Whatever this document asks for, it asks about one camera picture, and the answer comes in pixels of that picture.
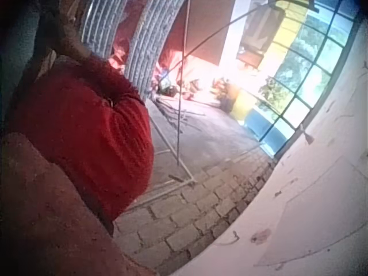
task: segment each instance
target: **red cloth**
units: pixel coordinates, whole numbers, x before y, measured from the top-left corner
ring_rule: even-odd
[[[10,115],[9,131],[27,136],[114,220],[148,186],[154,158],[149,125],[137,90],[91,57],[41,77]]]

